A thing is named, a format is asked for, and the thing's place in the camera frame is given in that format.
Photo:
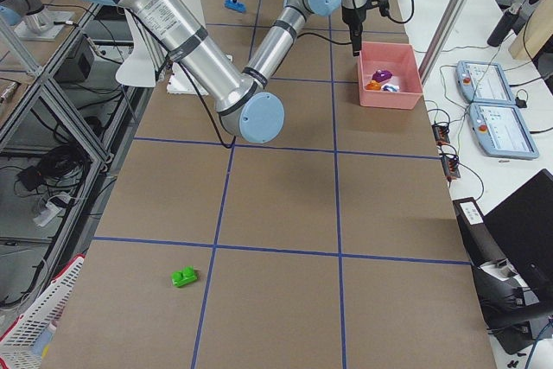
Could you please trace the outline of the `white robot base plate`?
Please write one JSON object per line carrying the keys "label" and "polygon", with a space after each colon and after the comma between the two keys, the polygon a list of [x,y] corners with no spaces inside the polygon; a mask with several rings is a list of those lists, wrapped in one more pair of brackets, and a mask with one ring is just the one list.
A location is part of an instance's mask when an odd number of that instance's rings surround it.
{"label": "white robot base plate", "polygon": [[[203,9],[200,0],[178,0],[188,8],[190,14],[200,25],[205,24]],[[135,87],[154,87],[165,78],[165,55],[161,46],[148,35],[142,24],[135,22],[129,11],[124,12],[133,40],[133,49],[116,72],[118,83]],[[185,71],[174,63],[169,66],[168,93],[194,94],[199,91],[205,95],[207,91],[200,85],[194,76],[185,74]]]}

